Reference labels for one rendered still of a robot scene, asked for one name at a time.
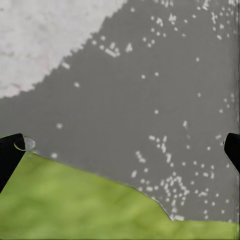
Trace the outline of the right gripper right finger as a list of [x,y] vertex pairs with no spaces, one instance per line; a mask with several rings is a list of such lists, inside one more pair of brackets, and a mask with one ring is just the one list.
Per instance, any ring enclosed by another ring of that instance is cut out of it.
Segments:
[[228,155],[231,162],[240,173],[240,135],[229,133],[227,135],[224,151]]

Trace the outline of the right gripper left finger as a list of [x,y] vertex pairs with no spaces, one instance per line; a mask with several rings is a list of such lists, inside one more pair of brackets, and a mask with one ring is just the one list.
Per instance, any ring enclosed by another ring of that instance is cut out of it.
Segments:
[[35,148],[32,138],[21,133],[0,138],[0,193],[17,168],[26,151]]

